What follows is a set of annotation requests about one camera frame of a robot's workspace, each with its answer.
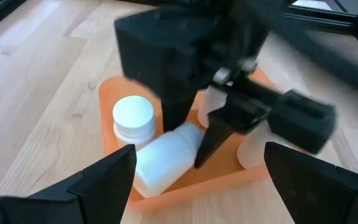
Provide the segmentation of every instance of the white bottle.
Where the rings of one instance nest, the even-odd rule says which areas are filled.
[[[204,128],[208,127],[208,113],[226,104],[227,94],[213,86],[209,86],[204,92],[204,99],[200,103],[197,118]]]
[[[237,159],[245,169],[254,168],[265,164],[265,144],[268,141],[279,143],[283,146],[296,148],[292,143],[272,133],[267,121],[262,121],[251,133],[244,137],[237,149]]]
[[[193,166],[203,133],[184,123],[138,151],[134,177],[135,189],[145,198],[169,188]]]
[[[119,148],[135,144],[141,149],[155,136],[154,109],[151,102],[141,96],[127,96],[112,109],[114,134]]]

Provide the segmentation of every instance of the bottle lid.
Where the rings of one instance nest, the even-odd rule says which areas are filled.
[[[125,137],[137,137],[155,130],[154,109],[141,96],[127,96],[112,109],[115,130]]]

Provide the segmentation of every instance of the white container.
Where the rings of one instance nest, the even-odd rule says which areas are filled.
[[[154,197],[169,188],[193,166],[203,133],[184,123],[137,152],[135,189],[145,198]]]
[[[197,118],[204,128],[208,127],[208,113],[219,108],[222,108],[226,104],[227,94],[218,90],[213,86],[209,86],[204,92],[204,99],[200,103],[198,109]]]
[[[155,136],[154,109],[151,102],[141,96],[127,96],[112,109],[114,134],[119,148],[135,144],[141,149]]]
[[[296,146],[287,140],[270,132],[269,124],[263,121],[251,133],[244,137],[237,149],[237,159],[245,169],[265,164],[265,144],[268,141],[279,143],[283,146],[295,149]]]

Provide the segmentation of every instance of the orange tray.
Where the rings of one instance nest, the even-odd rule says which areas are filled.
[[[267,86],[273,86],[261,70],[257,70],[252,79]],[[143,96],[154,106],[157,122],[157,136],[162,134],[162,110],[160,100],[146,88],[123,76],[112,77],[99,88],[99,103],[103,129],[104,151],[106,155],[118,150],[113,131],[112,108],[118,100],[125,96]],[[197,120],[198,105],[203,98],[199,92],[193,103],[187,121],[196,124],[205,131]],[[237,160],[236,149],[242,142],[239,134],[230,136],[223,145],[208,159],[200,169],[191,168],[161,195],[143,198],[134,188],[128,199],[127,207],[141,213],[153,212],[182,202],[193,200],[202,195],[212,194],[220,190],[238,187],[253,180],[265,179],[269,176],[266,166],[258,166],[245,170]]]

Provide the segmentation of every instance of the wood grain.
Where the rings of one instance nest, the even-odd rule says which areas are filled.
[[[0,22],[0,194],[29,195],[104,156],[98,87],[122,73],[112,23],[148,8],[28,0]],[[358,61],[354,38],[313,35]],[[274,35],[259,62],[279,90],[337,106],[336,133],[319,157],[358,172],[358,93]],[[263,180],[153,214],[127,210],[122,223],[293,222],[272,181]]]

